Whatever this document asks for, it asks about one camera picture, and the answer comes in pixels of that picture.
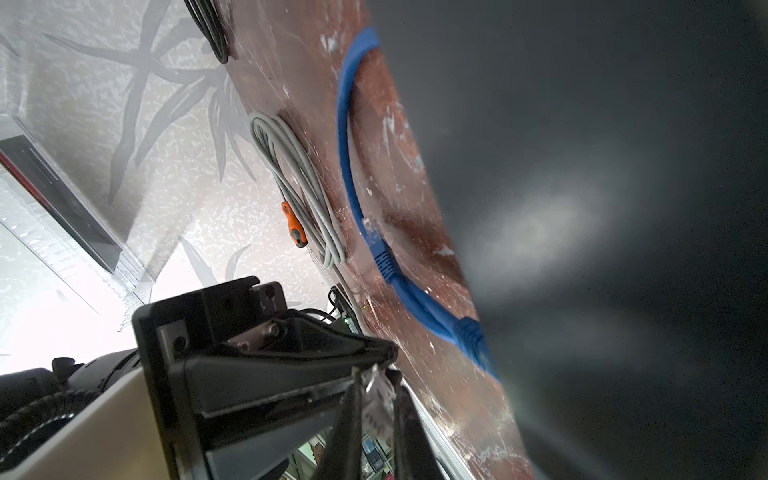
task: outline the gray cable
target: gray cable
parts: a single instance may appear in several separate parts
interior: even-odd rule
[[[346,253],[339,234],[341,231],[339,221],[333,213],[325,190],[320,185],[317,171],[299,139],[282,118],[272,118],[260,111],[254,111],[250,115],[248,124],[253,142],[261,153],[261,160],[275,177],[277,186],[283,192],[301,226],[304,227],[308,240],[315,244],[320,256],[323,257],[323,267],[329,269],[344,263]],[[299,193],[283,175],[280,164],[277,163],[276,152],[280,154],[299,182],[309,210],[305,207]]]

